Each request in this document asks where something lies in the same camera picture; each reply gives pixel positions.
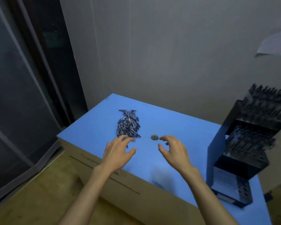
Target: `paper on wall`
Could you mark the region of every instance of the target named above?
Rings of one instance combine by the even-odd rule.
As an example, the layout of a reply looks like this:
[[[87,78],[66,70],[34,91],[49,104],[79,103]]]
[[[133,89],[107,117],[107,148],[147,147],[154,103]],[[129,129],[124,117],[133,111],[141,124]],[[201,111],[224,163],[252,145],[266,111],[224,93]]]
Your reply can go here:
[[[272,33],[262,41],[257,56],[260,54],[281,55],[281,19]]]

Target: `wooden floor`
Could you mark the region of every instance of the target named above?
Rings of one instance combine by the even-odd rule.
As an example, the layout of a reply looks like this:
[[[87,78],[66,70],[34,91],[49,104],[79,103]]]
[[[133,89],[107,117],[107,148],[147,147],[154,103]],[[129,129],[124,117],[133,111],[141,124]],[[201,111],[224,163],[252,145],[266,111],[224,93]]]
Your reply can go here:
[[[56,224],[82,189],[68,156],[60,155],[0,208],[0,225]],[[272,191],[268,209],[274,225],[281,225],[281,186]],[[100,198],[90,224],[142,224]]]

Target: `forearm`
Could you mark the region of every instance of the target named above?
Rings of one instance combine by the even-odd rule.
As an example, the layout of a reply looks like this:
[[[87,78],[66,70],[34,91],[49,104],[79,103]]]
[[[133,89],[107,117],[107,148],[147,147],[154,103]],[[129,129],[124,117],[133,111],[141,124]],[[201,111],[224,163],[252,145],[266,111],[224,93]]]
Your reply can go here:
[[[102,188],[110,174],[102,166],[94,168],[93,173],[72,203],[59,225],[87,225],[93,214]]]
[[[181,175],[189,185],[207,225],[238,224],[207,186],[198,169],[192,167]]]

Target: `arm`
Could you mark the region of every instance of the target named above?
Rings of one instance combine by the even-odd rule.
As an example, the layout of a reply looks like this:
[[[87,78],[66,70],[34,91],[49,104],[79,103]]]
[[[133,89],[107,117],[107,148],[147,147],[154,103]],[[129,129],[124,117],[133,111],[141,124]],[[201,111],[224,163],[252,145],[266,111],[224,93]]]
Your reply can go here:
[[[90,179],[62,217],[59,225],[88,225],[105,182],[135,154],[135,147],[125,153],[126,146],[131,141],[135,139],[122,135],[107,144],[101,164],[94,168]]]
[[[207,186],[199,170],[191,165],[185,146],[174,136],[162,136],[170,146],[167,151],[161,144],[158,149],[166,161],[175,168],[193,193],[201,215],[207,225],[238,224],[212,190]]]

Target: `right hand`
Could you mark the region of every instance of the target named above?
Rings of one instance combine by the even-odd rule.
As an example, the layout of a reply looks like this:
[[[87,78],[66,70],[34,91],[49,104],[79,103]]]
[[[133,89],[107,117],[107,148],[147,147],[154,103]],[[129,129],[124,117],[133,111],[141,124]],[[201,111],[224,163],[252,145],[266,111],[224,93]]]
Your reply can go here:
[[[187,149],[181,141],[177,140],[174,136],[167,135],[162,136],[159,139],[167,141],[166,145],[170,146],[170,150],[167,151],[161,144],[158,144],[158,150],[175,170],[180,174],[183,174],[194,168],[189,161]]]

